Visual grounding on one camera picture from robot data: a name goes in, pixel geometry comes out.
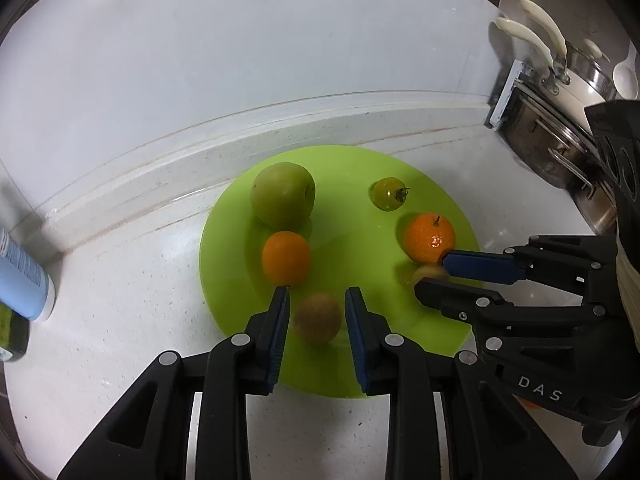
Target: fruit stem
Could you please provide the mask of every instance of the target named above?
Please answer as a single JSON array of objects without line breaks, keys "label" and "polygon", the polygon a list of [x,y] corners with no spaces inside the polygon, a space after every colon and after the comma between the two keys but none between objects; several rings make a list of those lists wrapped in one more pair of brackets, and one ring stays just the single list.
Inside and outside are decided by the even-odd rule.
[{"label": "fruit stem", "polygon": [[396,189],[395,199],[398,200],[398,202],[404,202],[404,199],[409,194],[409,189],[408,187],[399,187]]}]

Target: green tomato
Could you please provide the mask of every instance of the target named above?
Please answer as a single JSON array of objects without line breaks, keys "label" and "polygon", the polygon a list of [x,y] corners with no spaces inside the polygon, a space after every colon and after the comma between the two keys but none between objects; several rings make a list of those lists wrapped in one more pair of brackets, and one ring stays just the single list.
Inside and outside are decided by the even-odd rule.
[{"label": "green tomato", "polygon": [[316,183],[299,164],[277,162],[255,177],[250,199],[255,215],[270,228],[293,231],[311,215]]},{"label": "green tomato", "polygon": [[402,180],[388,176],[373,185],[371,201],[382,211],[395,211],[404,203],[408,191]]}]

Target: tangerine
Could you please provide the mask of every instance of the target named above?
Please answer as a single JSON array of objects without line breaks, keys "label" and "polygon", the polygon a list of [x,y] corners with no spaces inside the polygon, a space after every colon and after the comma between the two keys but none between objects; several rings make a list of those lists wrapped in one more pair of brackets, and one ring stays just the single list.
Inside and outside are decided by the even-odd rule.
[{"label": "tangerine", "polygon": [[402,245],[416,262],[439,264],[444,254],[456,246],[456,232],[444,216],[423,213],[409,222]]},{"label": "tangerine", "polygon": [[311,266],[311,248],[292,231],[278,231],[262,247],[262,270],[276,286],[299,285]]}]

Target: green plate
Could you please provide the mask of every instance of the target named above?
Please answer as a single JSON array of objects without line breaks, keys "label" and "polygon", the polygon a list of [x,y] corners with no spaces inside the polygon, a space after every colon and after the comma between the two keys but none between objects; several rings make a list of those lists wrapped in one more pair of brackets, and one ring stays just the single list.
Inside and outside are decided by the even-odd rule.
[{"label": "green plate", "polygon": [[[386,317],[391,329],[429,352],[452,356],[469,332],[465,323],[442,317],[414,297],[406,281],[418,267],[399,244],[417,213],[436,212],[453,224],[456,248],[478,250],[462,211],[442,188],[412,166],[391,156],[353,146],[313,146],[272,156],[236,178],[209,214],[200,242],[200,280],[220,330],[242,332],[253,314],[267,309],[273,285],[261,267],[262,245],[272,234],[252,213],[249,191],[256,175],[274,162],[295,162],[316,181],[316,204],[299,229],[312,249],[305,284],[291,289],[292,315],[313,292],[330,292],[344,306],[344,292],[359,286],[367,307]],[[411,188],[393,212],[376,208],[369,188],[395,176]],[[343,323],[329,345],[313,346],[287,333],[280,382],[328,397],[361,397]]]}]

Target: bottle label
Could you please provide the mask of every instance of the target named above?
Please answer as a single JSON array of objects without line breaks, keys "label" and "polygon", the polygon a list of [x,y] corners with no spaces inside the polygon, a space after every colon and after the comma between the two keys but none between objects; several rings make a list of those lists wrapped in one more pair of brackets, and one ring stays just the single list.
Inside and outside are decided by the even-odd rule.
[{"label": "bottle label", "polygon": [[12,357],[7,348],[9,348],[11,341],[11,319],[13,316],[12,310],[0,303],[0,361],[7,361]]},{"label": "bottle label", "polygon": [[40,286],[42,279],[40,266],[11,239],[4,229],[0,229],[0,256],[6,258],[36,286]]}]

